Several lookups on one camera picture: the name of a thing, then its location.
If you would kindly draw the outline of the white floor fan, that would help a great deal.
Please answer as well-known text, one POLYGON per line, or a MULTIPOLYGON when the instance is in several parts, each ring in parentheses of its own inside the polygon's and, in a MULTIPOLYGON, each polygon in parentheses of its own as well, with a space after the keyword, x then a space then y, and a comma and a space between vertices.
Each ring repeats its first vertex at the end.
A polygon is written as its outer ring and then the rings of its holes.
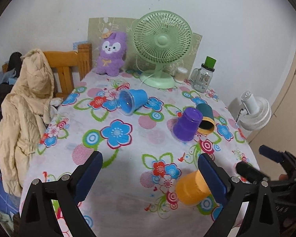
POLYGON ((255 97, 250 91, 241 95, 243 110, 240 112, 238 122, 243 129, 253 132, 267 125, 272 116, 271 106, 263 97, 255 97))

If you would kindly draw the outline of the purple plush toy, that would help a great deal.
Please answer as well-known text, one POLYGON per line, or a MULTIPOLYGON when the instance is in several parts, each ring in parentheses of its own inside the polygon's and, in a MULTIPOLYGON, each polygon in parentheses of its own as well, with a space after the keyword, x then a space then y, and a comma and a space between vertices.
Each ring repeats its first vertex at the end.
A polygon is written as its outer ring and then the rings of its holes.
POLYGON ((95 73, 108 76, 118 76, 125 61, 127 51, 127 33, 107 32, 99 47, 99 57, 95 73))

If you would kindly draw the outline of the floral tablecloth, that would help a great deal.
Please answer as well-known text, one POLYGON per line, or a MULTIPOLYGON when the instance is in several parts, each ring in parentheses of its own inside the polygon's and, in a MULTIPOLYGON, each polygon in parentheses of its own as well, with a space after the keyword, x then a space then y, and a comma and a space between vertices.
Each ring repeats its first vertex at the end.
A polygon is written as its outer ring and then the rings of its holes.
POLYGON ((132 70, 116 77, 88 73, 59 107, 36 146, 23 184, 55 181, 83 164, 93 151, 103 167, 79 207, 97 236, 203 236, 221 211, 212 196, 188 207, 175 184, 197 170, 207 153, 230 175, 238 162, 257 166, 240 127, 213 90, 200 94, 190 82, 161 90, 142 84, 132 70), (148 101, 132 115, 117 107, 123 89, 143 89, 148 101), (213 109, 215 129, 192 141, 176 140, 172 126, 184 109, 213 109))

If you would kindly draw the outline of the orange plastic cup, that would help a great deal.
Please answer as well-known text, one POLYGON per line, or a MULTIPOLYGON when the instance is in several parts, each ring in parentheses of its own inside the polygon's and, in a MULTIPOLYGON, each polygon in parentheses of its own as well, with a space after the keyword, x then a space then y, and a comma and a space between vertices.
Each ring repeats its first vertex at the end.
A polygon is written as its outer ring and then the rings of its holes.
POLYGON ((197 205, 211 194, 199 170, 181 177, 176 184, 175 192, 179 201, 186 206, 197 205))

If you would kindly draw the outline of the teal cup with yellow rim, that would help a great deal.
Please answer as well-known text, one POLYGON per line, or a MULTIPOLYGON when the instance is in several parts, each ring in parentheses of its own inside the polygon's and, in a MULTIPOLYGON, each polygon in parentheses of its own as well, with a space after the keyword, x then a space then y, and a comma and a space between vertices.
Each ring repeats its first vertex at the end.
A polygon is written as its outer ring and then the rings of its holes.
POLYGON ((215 121, 212 108, 205 103, 200 103, 196 109, 203 115, 203 119, 198 127, 198 133, 203 135, 211 134, 215 129, 215 121))

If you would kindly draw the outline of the green desk fan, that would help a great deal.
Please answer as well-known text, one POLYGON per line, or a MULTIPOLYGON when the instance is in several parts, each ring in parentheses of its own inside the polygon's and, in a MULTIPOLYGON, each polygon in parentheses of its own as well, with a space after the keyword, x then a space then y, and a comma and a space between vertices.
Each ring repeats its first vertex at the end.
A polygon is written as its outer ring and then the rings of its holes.
POLYGON ((133 30, 133 44, 139 57, 155 69, 144 71, 141 82, 157 89, 173 88, 175 81, 164 67, 188 53, 191 39, 189 24, 174 12, 154 11, 142 16, 133 30))

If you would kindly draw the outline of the blue plastic cup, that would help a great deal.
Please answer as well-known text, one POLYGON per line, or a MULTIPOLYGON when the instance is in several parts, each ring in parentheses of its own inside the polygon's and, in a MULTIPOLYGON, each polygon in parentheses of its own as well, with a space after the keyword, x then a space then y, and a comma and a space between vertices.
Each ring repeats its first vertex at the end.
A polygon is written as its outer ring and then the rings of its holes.
POLYGON ((143 89, 123 89, 117 98, 117 107, 126 115, 132 115, 148 101, 148 95, 143 89))

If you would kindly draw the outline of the cotton swab container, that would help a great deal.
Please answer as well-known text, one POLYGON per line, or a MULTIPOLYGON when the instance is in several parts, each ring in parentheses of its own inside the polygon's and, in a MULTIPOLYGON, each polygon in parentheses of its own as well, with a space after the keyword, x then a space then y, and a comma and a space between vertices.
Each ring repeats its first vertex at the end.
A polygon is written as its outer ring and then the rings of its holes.
POLYGON ((188 70, 184 67, 178 67, 176 69, 175 75, 174 75, 174 80, 177 83, 183 83, 184 80, 186 79, 186 76, 188 74, 188 70))

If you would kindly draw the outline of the wooden chair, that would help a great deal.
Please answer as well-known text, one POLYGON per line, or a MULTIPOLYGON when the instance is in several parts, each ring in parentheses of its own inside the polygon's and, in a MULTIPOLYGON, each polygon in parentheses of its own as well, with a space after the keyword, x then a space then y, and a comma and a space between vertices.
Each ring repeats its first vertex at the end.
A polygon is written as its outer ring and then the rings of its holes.
POLYGON ((19 59, 20 75, 6 100, 15 96, 43 101, 65 98, 74 89, 71 68, 78 67, 81 80, 91 71, 92 45, 79 44, 77 51, 68 52, 33 49, 19 59))

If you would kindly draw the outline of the purple plastic cup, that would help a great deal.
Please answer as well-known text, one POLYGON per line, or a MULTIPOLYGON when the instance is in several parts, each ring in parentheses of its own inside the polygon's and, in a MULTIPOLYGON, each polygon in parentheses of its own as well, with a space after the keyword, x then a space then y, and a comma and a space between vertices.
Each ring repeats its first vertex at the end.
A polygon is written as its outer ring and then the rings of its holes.
POLYGON ((191 141, 203 120, 202 113, 196 108, 188 107, 173 126, 173 135, 182 142, 191 141))

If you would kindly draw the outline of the beige puffer jacket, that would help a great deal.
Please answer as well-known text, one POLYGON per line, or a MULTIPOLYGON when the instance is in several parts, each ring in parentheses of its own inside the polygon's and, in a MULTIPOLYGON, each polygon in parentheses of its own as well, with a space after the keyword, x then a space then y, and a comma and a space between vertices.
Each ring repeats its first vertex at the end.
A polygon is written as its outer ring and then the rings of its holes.
POLYGON ((8 194, 21 197, 30 160, 50 123, 53 95, 54 75, 45 54, 30 50, 1 105, 0 170, 8 194))

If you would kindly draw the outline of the beige patterned board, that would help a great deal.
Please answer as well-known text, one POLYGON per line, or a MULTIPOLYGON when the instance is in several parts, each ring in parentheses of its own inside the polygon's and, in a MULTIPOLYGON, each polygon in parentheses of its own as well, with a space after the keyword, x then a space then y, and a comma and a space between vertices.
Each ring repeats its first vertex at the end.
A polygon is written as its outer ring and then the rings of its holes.
MULTIPOLYGON (((138 55, 133 44, 133 30, 137 25, 137 19, 133 18, 90 18, 88 24, 88 42, 92 44, 92 67, 97 66, 97 58, 99 56, 100 44, 102 37, 108 32, 125 32, 127 34, 127 51, 125 54, 124 70, 146 71, 153 70, 154 64, 151 64, 138 55)), ((177 60, 176 62, 166 65, 164 71, 170 75, 174 75, 178 67, 184 67, 191 72, 195 62, 196 54, 202 40, 200 34, 194 33, 191 38, 191 48, 189 52, 177 60)))

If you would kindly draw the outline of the glass mason jar mug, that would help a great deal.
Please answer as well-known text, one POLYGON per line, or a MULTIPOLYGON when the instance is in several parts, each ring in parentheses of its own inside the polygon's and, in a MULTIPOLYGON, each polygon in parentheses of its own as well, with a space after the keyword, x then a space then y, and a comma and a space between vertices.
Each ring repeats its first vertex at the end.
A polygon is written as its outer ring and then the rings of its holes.
POLYGON ((190 81, 194 90, 200 93, 207 91, 215 71, 215 64, 216 60, 207 56, 205 62, 201 64, 201 68, 192 71, 190 81))

